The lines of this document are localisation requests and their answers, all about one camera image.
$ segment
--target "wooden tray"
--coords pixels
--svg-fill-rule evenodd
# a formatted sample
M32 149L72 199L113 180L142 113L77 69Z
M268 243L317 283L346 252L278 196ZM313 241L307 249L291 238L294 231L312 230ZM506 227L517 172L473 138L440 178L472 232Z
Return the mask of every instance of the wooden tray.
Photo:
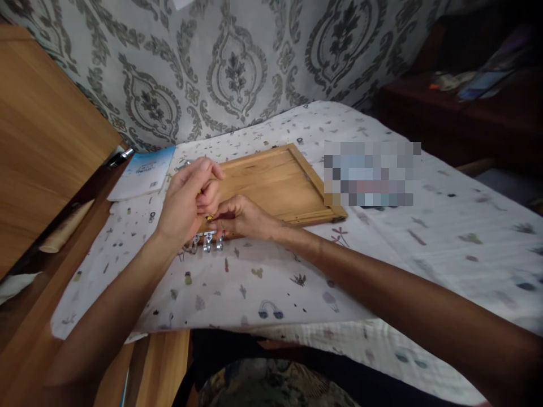
M324 184L294 144L228 161L221 168L226 174L220 186L223 200L245 195L269 214L301 227L347 218L341 206L324 204ZM209 230L203 222L199 233Z

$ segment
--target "finger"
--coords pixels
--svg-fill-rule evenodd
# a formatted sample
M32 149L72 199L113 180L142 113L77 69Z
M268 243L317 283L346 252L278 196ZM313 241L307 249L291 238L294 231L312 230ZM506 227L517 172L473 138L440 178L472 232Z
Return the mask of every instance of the finger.
M210 159L202 160L183 185L183 192L196 197L205 183L209 181L212 166L213 162Z
M227 231L233 232L236 231L236 220L235 219L217 219L211 222L211 227L217 229L218 231Z
M219 195L219 181L210 180L202 188L202 193L196 198L197 206L209 206Z
M181 188L187 182L187 180L191 177L194 171L198 169L198 166L201 165L204 160L205 157L200 157L196 161L190 163L185 168L179 170L177 174L172 177L166 195L171 195L172 193L178 191L179 188Z
M216 176L220 180L223 180L224 178L226 178L226 174L222 170L221 165L217 164L216 162L213 162L213 168L211 169L211 172L214 176Z
M221 195L218 193L213 198L213 202L211 202L208 206L204 207L204 212L206 213L206 215L213 216L213 214L217 212L220 201L221 201Z
M241 200L242 198L239 195L236 195L236 196L231 197L228 200L221 202L219 207L217 208L217 212L215 212L213 217L217 218L220 215L227 212L233 212L233 213L239 212Z

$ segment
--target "bedsheet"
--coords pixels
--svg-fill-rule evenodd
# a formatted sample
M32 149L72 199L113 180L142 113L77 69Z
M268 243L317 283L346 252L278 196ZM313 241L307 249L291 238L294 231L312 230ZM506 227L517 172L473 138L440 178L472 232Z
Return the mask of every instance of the bedsheet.
M325 141L405 141L340 103L314 102L252 127L178 145L158 193L118 202L53 315L65 339L154 231L166 186L186 159L228 161L297 143L324 175ZM538 334L543 326L543 221L422 151L413 206L346 207L339 224L307 228L427 278ZM145 332L220 327L345 354L461 404L484 400L448 364L376 318L294 253L239 239L222 252L179 253L129 340Z

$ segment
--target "metal hook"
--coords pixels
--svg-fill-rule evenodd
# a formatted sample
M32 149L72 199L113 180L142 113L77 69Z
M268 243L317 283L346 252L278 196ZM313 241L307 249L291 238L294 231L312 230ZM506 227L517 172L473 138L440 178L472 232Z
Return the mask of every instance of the metal hook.
M193 246L192 246L192 249L191 249L191 254L196 254L196 252L198 251L198 242L200 241L200 236L201 235L202 234L200 233L199 235L195 235L192 238Z
M210 253L211 252L211 240L213 239L213 235L215 234L215 232L205 232L204 233L204 237L205 237L205 241L204 241L204 252L205 253Z
M220 252L222 252L222 249L225 247L223 242L222 242L222 238L224 236L225 236L225 234L223 233L221 237L217 238L217 250L219 250Z

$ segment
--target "damask wallpaper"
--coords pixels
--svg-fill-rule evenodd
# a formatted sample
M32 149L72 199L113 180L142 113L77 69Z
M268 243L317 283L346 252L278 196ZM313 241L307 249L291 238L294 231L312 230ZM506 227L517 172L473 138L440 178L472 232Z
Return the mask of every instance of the damask wallpaper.
M488 0L3 0L138 151L210 138L294 106L363 109L432 24Z

